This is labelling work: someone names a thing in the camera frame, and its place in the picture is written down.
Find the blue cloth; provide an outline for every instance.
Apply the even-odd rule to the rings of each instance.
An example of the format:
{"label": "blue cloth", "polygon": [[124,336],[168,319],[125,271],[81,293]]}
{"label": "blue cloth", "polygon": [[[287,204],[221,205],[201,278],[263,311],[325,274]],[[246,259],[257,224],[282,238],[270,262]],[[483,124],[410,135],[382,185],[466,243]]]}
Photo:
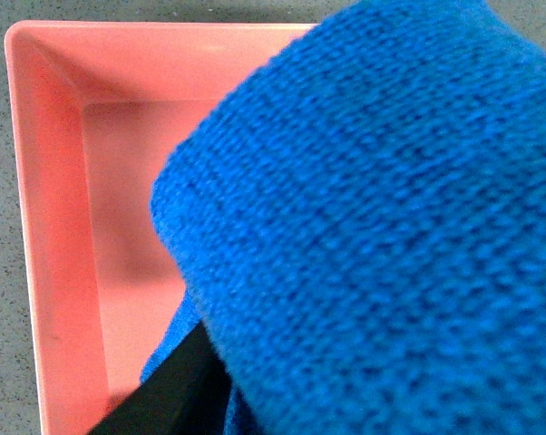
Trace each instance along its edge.
{"label": "blue cloth", "polygon": [[546,435],[546,53],[484,2],[326,19],[171,154],[151,213],[228,434]]}

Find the gray countertop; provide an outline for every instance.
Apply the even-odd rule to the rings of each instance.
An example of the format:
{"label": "gray countertop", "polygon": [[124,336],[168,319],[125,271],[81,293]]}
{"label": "gray countertop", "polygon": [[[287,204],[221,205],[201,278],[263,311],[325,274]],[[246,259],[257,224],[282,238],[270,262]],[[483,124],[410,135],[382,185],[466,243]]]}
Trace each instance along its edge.
{"label": "gray countertop", "polygon": [[[350,0],[0,0],[0,434],[38,434],[29,304],[3,37],[24,19],[315,23]],[[492,0],[505,21],[546,48],[546,0]]]}

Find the blue knit fabric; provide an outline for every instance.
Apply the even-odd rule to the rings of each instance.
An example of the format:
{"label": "blue knit fabric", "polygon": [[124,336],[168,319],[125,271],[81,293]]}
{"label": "blue knit fabric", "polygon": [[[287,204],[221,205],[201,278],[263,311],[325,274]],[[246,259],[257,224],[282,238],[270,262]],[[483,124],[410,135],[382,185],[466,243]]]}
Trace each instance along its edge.
{"label": "blue knit fabric", "polygon": [[151,210],[230,434],[546,435],[546,53],[483,2],[328,18],[171,154]]}

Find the knitted texture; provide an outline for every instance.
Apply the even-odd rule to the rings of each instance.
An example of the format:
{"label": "knitted texture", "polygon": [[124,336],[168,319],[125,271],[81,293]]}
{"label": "knitted texture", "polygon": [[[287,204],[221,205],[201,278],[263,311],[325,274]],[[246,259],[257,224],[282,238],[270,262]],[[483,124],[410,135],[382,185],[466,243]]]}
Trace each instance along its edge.
{"label": "knitted texture", "polygon": [[483,2],[328,18],[151,210],[263,432],[546,434],[546,53]]}

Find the pink container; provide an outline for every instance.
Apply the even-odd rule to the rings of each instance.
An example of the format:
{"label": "pink container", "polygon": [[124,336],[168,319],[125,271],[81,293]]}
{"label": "pink container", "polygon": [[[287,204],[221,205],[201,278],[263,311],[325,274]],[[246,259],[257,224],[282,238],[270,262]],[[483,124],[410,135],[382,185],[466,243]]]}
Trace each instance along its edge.
{"label": "pink container", "polygon": [[308,24],[22,22],[5,37],[42,433],[139,383],[184,284],[151,183],[174,145]]}

